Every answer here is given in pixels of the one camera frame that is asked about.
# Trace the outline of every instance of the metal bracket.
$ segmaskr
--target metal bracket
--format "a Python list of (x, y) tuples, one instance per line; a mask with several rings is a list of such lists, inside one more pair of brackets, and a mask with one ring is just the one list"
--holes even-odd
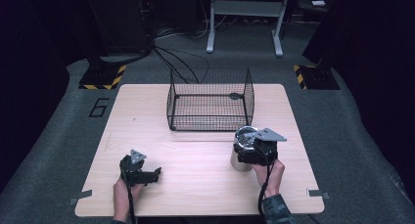
[(147, 156), (131, 149), (131, 163), (136, 164)]
[(92, 190), (81, 192), (77, 195), (77, 198), (70, 198), (68, 205), (75, 205), (79, 199), (87, 198), (92, 196)]
[(272, 131), (269, 128), (264, 128), (262, 130), (259, 130), (258, 132), (255, 132), (254, 137), (262, 141), (287, 141), (286, 137)]
[(307, 194), (310, 197), (321, 197), (323, 198), (323, 200), (329, 199), (330, 195), (328, 193), (323, 193), (320, 190), (308, 190), (307, 189)]

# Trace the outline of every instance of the table top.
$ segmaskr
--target table top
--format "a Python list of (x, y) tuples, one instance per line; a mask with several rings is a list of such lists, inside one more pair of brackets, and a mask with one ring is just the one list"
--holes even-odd
[[(77, 216), (113, 216), (113, 184), (119, 162), (134, 149), (147, 156), (143, 171), (161, 167), (135, 203), (137, 216), (258, 214), (260, 187), (253, 170), (235, 170), (230, 157), (235, 132), (171, 131), (166, 118), (168, 84), (126, 84), (119, 89), (82, 191)], [(279, 84), (254, 84), (253, 127), (283, 135), (279, 159), (286, 165), (280, 193), (292, 213), (319, 213), (318, 190), (287, 94)]]

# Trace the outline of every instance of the yellow black hazard stripe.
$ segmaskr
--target yellow black hazard stripe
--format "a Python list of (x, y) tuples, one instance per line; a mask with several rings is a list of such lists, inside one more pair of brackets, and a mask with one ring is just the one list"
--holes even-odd
[(122, 66), (119, 68), (118, 73), (116, 74), (116, 77), (112, 84), (109, 85), (79, 85), (79, 89), (115, 89), (119, 82), (121, 81), (122, 75), (124, 74), (124, 71), (126, 69), (126, 66)]
[(315, 67), (315, 66), (294, 66), (294, 71), (296, 72), (297, 81), (299, 82), (301, 89), (307, 89), (307, 86), (304, 81), (304, 77), (301, 74), (300, 67)]

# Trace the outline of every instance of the wire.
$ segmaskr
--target wire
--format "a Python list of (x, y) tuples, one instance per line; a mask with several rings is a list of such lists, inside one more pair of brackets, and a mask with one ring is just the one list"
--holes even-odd
[(201, 38), (202, 36), (205, 35), (205, 33), (208, 32), (208, 16), (207, 16), (207, 11), (205, 10), (205, 6), (204, 6), (204, 3), (202, 2), (202, 0), (199, 0), (199, 2), (201, 3), (202, 10), (204, 11), (206, 26), (205, 26), (205, 30), (202, 32), (201, 35), (199, 35), (199, 36), (191, 36), (191, 37), (196, 38), (196, 39)]
[(163, 39), (163, 38), (166, 38), (166, 37), (169, 37), (169, 36), (173, 36), (173, 35), (186, 35), (186, 34), (189, 34), (189, 32), (171, 33), (171, 34), (168, 34), (168, 35), (165, 35), (165, 36), (162, 36), (162, 37), (158, 37), (155, 40), (160, 40), (160, 39)]
[(259, 148), (262, 151), (263, 155), (265, 156), (266, 179), (265, 179), (265, 182), (262, 184), (261, 190), (259, 192), (259, 197), (258, 197), (258, 211), (259, 211), (260, 216), (263, 219), (265, 219), (265, 215), (264, 215), (264, 213), (262, 211), (262, 199), (263, 199), (263, 196), (265, 194), (266, 187), (268, 186), (268, 180), (269, 180), (269, 177), (271, 176), (272, 169), (274, 168), (274, 162), (275, 162), (275, 160), (272, 161), (272, 167), (269, 168), (268, 157), (266, 156), (266, 153), (263, 151), (262, 147), (259, 147)]
[(170, 31), (174, 31), (174, 30), (175, 30), (175, 28), (173, 28), (173, 27), (164, 28), (163, 30), (159, 30), (157, 32), (157, 35), (156, 36), (161, 36), (161, 35), (169, 34)]
[(133, 200), (133, 197), (132, 197), (132, 194), (131, 194), (131, 186), (130, 186), (130, 182), (131, 181), (128, 181), (127, 180), (127, 177), (125, 175), (125, 171), (124, 171), (123, 168), (121, 169), (121, 171), (122, 171), (122, 177), (123, 177), (125, 186), (127, 188), (128, 202), (129, 202), (129, 213), (130, 213), (130, 218), (131, 218), (131, 224), (136, 224), (137, 223), (136, 222), (137, 220), (135, 219), (135, 213), (134, 213), (134, 200)]
[(200, 58), (200, 59), (204, 60), (204, 61), (205, 61), (205, 63), (207, 63), (207, 71), (205, 72), (205, 74), (204, 74), (204, 76), (203, 76), (202, 80), (200, 81), (200, 83), (203, 83), (203, 82), (204, 82), (205, 77), (207, 76), (208, 71), (210, 70), (210, 64), (209, 64), (209, 62), (208, 62), (205, 58), (203, 58), (202, 56), (198, 56), (198, 55), (194, 55), (194, 54), (191, 54), (191, 53), (185, 52), (185, 51), (174, 50), (174, 49), (166, 49), (166, 48), (162, 48), (162, 47), (160, 47), (160, 46), (158, 46), (158, 48), (160, 48), (160, 49), (164, 49), (164, 50), (166, 50), (166, 51), (174, 51), (174, 52), (184, 53), (184, 54), (186, 54), (186, 55), (194, 56), (194, 57), (197, 57), (197, 58)]
[[(203, 58), (203, 57), (201, 57), (201, 56), (197, 56), (197, 55), (194, 55), (194, 54), (191, 54), (191, 53), (188, 53), (188, 52), (185, 52), (185, 51), (179, 51), (179, 50), (174, 50), (174, 49), (165, 49), (165, 48), (162, 48), (162, 47), (160, 47), (160, 46), (156, 46), (156, 45), (154, 45), (153, 46), (153, 50), (155, 51), (155, 53), (159, 56), (159, 58), (170, 68), (170, 70), (171, 70), (171, 72), (172, 72), (172, 74), (174, 74), (175, 76), (177, 76), (177, 77), (179, 77), (180, 79), (182, 79), (185, 83), (187, 83), (187, 84), (189, 84), (189, 82), (196, 82), (196, 83), (198, 83), (198, 84), (201, 84), (201, 83), (203, 83), (204, 82), (204, 80), (205, 80), (205, 78), (206, 78), (206, 76), (207, 76), (207, 74), (208, 74), (208, 71), (209, 71), (209, 69), (210, 69), (210, 64), (208, 63), (208, 61), (205, 59), (205, 58)], [(179, 72), (179, 70), (167, 59), (167, 58), (165, 58), (162, 54), (161, 54), (161, 51), (164, 51), (164, 52), (166, 52), (168, 55), (170, 55), (170, 56), (172, 56), (172, 57), (174, 57), (174, 58), (176, 58), (180, 63), (182, 63), (191, 73), (192, 73), (192, 75), (193, 75), (193, 77), (194, 78), (185, 78), (180, 72)], [(200, 59), (202, 59), (202, 60), (204, 60), (206, 63), (207, 63), (207, 69), (206, 69), (206, 72), (205, 72), (205, 74), (202, 76), (202, 80), (200, 80), (199, 78), (198, 78), (198, 76), (195, 74), (195, 72), (182, 60), (182, 59), (180, 59), (177, 55), (175, 55), (175, 54), (173, 54), (172, 52), (180, 52), (180, 53), (184, 53), (184, 54), (187, 54), (187, 55), (190, 55), (190, 56), (194, 56), (194, 57), (198, 57), (198, 58), (200, 58)]]
[(225, 19), (226, 19), (226, 17), (227, 17), (228, 15), (225, 15), (224, 17), (223, 17), (223, 19), (214, 27), (214, 28), (217, 28)]

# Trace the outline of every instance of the wire cage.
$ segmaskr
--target wire cage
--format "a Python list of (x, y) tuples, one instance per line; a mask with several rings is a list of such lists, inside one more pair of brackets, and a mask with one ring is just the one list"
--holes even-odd
[(248, 68), (170, 71), (170, 130), (236, 131), (251, 125), (253, 117), (254, 87)]

